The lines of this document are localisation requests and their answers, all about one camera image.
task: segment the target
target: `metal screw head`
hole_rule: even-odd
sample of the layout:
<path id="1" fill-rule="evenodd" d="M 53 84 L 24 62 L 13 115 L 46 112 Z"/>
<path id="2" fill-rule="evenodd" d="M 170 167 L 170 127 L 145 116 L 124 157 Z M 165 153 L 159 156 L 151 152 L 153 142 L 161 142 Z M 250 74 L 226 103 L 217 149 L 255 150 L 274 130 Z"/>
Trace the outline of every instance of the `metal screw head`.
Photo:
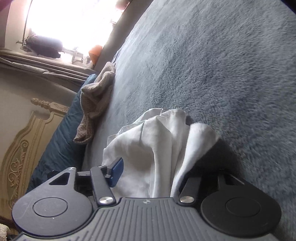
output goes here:
<path id="1" fill-rule="evenodd" d="M 99 199 L 99 202 L 102 203 L 102 204 L 111 204 L 114 202 L 114 199 L 112 197 L 101 197 Z"/>
<path id="2" fill-rule="evenodd" d="M 194 198 L 191 196 L 183 196 L 180 198 L 180 202 L 181 203 L 193 203 L 194 202 Z"/>
<path id="3" fill-rule="evenodd" d="M 151 203 L 151 201 L 148 200 L 148 199 L 146 199 L 146 200 L 143 201 L 143 203 L 144 203 L 144 204 L 149 204 L 149 203 Z"/>

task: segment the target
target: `ribbed gray plastic panel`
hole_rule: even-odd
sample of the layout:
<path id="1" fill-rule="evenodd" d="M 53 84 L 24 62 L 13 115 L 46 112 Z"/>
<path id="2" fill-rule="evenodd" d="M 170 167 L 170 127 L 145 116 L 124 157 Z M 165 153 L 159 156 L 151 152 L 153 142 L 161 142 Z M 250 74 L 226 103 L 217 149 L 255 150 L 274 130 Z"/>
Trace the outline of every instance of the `ribbed gray plastic panel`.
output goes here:
<path id="1" fill-rule="evenodd" d="M 18 241 L 37 241 L 20 234 Z M 231 237 L 207 225 L 191 207 L 177 205 L 172 198 L 122 198 L 113 207 L 100 208 L 77 232 L 52 241 L 276 241 L 268 234 L 253 239 Z"/>

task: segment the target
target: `bedsheet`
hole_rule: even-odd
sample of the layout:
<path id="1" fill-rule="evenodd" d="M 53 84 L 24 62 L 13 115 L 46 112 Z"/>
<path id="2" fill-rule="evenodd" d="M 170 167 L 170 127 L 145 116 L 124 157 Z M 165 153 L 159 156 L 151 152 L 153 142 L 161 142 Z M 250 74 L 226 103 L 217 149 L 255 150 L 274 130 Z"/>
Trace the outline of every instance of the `bedsheet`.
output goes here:
<path id="1" fill-rule="evenodd" d="M 295 43 L 296 15 L 280 0 L 154 0 L 114 58 L 83 168 L 145 110 L 183 109 L 221 135 L 217 165 L 279 202 L 275 236 L 296 240 Z"/>

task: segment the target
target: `wooden bed frame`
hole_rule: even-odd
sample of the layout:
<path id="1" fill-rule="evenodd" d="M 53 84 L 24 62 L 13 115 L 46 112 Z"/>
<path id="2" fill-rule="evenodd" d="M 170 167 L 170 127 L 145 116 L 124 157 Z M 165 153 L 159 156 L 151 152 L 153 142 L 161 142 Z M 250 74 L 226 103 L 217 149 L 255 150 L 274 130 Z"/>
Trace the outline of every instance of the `wooden bed frame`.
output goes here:
<path id="1" fill-rule="evenodd" d="M 0 167 L 0 221 L 2 222 L 11 220 L 14 203 L 25 194 L 33 170 L 69 109 L 55 102 L 38 99 L 31 99 L 31 102 L 49 110 L 50 117 L 43 120 L 36 117 L 33 112 L 27 126 L 19 131 L 6 151 Z"/>

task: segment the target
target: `white fabric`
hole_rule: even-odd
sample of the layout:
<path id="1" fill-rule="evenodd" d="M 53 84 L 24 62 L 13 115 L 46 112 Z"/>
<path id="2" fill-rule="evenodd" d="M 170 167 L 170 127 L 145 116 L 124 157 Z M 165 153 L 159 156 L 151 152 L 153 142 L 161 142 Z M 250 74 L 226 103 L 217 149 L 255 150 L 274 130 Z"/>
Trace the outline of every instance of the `white fabric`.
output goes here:
<path id="1" fill-rule="evenodd" d="M 7 241 L 6 235 L 9 232 L 9 228 L 6 225 L 0 223 L 0 241 Z"/>
<path id="2" fill-rule="evenodd" d="M 180 109 L 146 111 L 133 124 L 108 137 L 103 165 L 124 160 L 123 173 L 112 192 L 120 197 L 175 197 L 184 175 L 218 140 L 208 125 L 185 124 Z"/>

